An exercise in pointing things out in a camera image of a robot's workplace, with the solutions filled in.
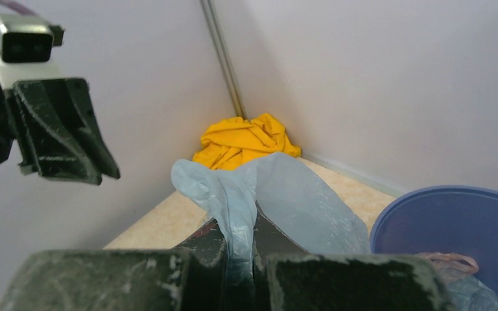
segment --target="floor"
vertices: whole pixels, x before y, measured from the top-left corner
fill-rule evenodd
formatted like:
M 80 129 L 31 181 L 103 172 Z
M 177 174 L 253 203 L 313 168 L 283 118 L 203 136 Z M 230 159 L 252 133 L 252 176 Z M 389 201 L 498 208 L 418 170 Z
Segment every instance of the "floor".
M 300 159 L 320 176 L 371 230 L 379 213 L 394 198 L 337 172 Z M 182 242 L 206 219 L 195 203 L 175 192 L 106 246 L 108 249 L 169 249 Z

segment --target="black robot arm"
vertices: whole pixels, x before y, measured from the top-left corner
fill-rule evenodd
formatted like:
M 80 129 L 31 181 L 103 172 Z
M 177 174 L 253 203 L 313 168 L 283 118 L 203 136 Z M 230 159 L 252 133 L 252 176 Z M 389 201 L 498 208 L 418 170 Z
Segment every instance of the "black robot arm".
M 30 23 L 40 23 L 33 29 L 48 26 L 48 31 L 20 31 Z M 49 61 L 52 47 L 62 44 L 63 29 L 38 17 L 10 14 L 0 15 L 1 25 L 0 32 L 8 32 L 0 33 L 0 164 L 16 140 L 23 174 L 94 185 L 101 184 L 103 174 L 119 178 L 99 131 L 88 83 L 62 77 Z

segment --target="light blue plastic bag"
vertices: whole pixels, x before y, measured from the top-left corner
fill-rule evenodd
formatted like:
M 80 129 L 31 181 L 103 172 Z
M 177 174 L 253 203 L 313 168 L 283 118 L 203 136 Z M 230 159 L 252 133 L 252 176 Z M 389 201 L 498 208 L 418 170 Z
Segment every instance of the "light blue plastic bag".
M 369 254 L 364 222 L 306 165 L 282 153 L 234 171 L 187 160 L 172 167 L 172 184 L 217 219 L 228 243 L 229 282 L 252 278 L 257 208 L 311 253 Z
M 458 311 L 498 311 L 497 295 L 473 276 L 449 283 L 446 287 Z

